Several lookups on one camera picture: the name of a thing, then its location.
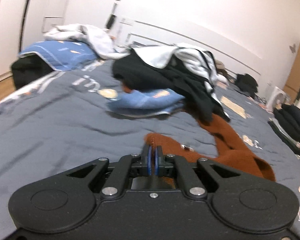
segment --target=blue cloth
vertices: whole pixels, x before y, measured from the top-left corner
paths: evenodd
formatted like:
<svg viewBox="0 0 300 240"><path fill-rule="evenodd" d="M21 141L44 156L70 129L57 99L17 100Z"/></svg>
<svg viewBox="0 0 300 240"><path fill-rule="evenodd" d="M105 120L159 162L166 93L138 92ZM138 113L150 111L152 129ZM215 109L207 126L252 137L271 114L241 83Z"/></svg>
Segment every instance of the blue cloth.
<svg viewBox="0 0 300 240"><path fill-rule="evenodd" d="M165 107L163 109L135 109L135 108L115 108L110 109L116 113L128 117L134 118L145 118L160 114L173 114L174 112L180 111L183 108L183 102L177 102L172 106Z"/></svg>
<svg viewBox="0 0 300 240"><path fill-rule="evenodd" d="M33 53L58 71L81 69L99 58L87 44L72 41L38 41L21 51L19 57Z"/></svg>
<svg viewBox="0 0 300 240"><path fill-rule="evenodd" d="M131 93L121 93L117 100L110 101L110 108L131 109L164 109L185 97L171 89L157 89L149 92L133 90Z"/></svg>

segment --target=brown cabinet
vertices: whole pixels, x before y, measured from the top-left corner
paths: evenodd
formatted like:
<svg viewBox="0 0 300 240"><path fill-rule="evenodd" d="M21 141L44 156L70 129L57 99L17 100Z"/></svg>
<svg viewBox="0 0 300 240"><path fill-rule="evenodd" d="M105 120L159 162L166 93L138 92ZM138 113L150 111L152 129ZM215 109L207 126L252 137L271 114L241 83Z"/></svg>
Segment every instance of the brown cabinet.
<svg viewBox="0 0 300 240"><path fill-rule="evenodd" d="M290 96L290 103L295 101L300 91L300 46L283 91Z"/></svg>

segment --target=wooden floor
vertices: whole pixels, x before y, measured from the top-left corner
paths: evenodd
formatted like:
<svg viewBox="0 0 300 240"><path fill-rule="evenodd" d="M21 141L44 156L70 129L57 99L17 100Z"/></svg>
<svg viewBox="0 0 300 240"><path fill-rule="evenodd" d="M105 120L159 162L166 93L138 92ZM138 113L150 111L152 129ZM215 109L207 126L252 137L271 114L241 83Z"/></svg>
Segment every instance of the wooden floor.
<svg viewBox="0 0 300 240"><path fill-rule="evenodd" d="M0 81L0 100L15 91L12 77Z"/></svg>

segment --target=bed headboard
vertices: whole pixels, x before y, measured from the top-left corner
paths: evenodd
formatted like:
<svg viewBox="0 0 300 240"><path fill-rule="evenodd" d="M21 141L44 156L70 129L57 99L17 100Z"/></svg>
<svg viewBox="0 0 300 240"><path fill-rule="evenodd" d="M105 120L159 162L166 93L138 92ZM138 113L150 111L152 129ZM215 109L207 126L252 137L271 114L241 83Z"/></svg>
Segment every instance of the bed headboard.
<svg viewBox="0 0 300 240"><path fill-rule="evenodd" d="M260 80L262 59L229 38L185 19L169 19L165 14L141 9L134 18L120 17L114 34L121 44L134 41L145 45L186 42L202 47L222 61L230 75L248 73Z"/></svg>

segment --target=beige patch on bedsheet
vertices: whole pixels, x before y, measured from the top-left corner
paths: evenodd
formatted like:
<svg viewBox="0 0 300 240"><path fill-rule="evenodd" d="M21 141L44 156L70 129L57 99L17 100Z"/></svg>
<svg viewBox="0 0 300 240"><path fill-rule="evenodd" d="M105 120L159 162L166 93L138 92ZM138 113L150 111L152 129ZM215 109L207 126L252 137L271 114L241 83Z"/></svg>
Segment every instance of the beige patch on bedsheet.
<svg viewBox="0 0 300 240"><path fill-rule="evenodd" d="M235 111L238 115L242 116L244 119L247 119L246 111L241 106L235 104L226 97L222 97L220 101L231 110Z"/></svg>

